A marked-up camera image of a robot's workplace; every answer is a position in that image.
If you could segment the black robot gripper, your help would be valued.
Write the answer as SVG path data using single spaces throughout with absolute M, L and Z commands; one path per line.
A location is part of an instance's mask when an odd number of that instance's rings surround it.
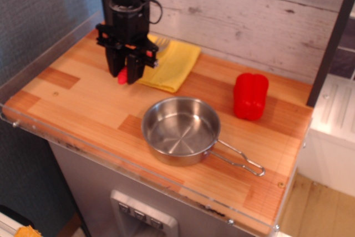
M 109 72 L 113 77 L 117 77 L 125 67 L 127 57 L 128 84 L 133 84 L 143 76 L 143 57 L 155 58 L 158 52 L 158 47 L 148 39 L 150 6 L 112 6 L 110 9 L 112 25 L 97 24 L 97 43 L 105 48 Z

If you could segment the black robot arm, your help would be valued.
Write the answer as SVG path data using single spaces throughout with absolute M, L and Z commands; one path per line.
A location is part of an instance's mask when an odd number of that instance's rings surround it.
M 97 24 L 97 43 L 105 48 L 113 77 L 126 74 L 128 84 L 139 80 L 146 66 L 158 65 L 158 46 L 149 40 L 153 0 L 103 0 L 105 22 Z

